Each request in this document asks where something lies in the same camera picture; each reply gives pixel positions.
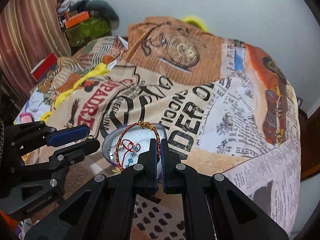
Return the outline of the purple heart jewelry box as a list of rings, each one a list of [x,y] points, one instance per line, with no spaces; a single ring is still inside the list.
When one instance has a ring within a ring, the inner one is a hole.
[[[127,128],[123,126],[109,134],[102,145],[102,153],[105,159],[116,166],[116,145],[121,133]],[[118,150],[119,163],[123,168],[135,165],[138,156],[149,150],[150,140],[155,139],[155,133],[148,128],[134,126],[122,137]]]

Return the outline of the red white box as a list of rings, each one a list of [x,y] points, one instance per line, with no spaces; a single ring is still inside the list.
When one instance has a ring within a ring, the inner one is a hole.
[[[57,67],[57,57],[54,53],[49,54],[45,59],[42,59],[32,70],[31,75],[40,83],[47,77],[47,74],[53,72]]]

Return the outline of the newspaper print bed cover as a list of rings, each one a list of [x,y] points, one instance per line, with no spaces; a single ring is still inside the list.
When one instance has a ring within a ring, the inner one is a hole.
[[[89,42],[36,86],[27,113],[57,129],[87,125],[100,141],[73,165],[64,198],[94,175],[135,164],[153,123],[183,163],[223,173],[287,233],[299,202],[300,127],[295,91],[258,47],[169,17],[148,17],[129,37]],[[122,135],[126,126],[130,129]],[[118,145],[123,136],[126,146]],[[107,160],[115,150],[118,161]]]

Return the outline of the striped red curtain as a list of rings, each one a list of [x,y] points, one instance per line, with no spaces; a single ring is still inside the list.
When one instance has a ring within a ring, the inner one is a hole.
[[[70,56],[57,9],[63,0],[9,0],[1,12],[1,71],[16,98],[26,101],[36,81],[30,71],[53,53]]]

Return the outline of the green patterned cloth box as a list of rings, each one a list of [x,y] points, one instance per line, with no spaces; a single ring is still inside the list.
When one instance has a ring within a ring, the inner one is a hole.
[[[81,47],[89,41],[111,32],[109,22],[100,17],[90,17],[65,31],[70,47]]]

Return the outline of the orange box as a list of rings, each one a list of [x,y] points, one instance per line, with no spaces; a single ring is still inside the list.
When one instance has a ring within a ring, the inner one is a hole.
[[[68,18],[68,20],[65,22],[65,28],[69,29],[69,28],[71,28],[81,22],[84,22],[87,19],[89,19],[88,11],[83,11],[81,13],[78,13],[78,14]]]

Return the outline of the brown wooden wardrobe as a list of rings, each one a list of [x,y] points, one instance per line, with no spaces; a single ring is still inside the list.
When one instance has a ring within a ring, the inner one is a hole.
[[[307,113],[299,109],[301,180],[319,174],[319,100]]]

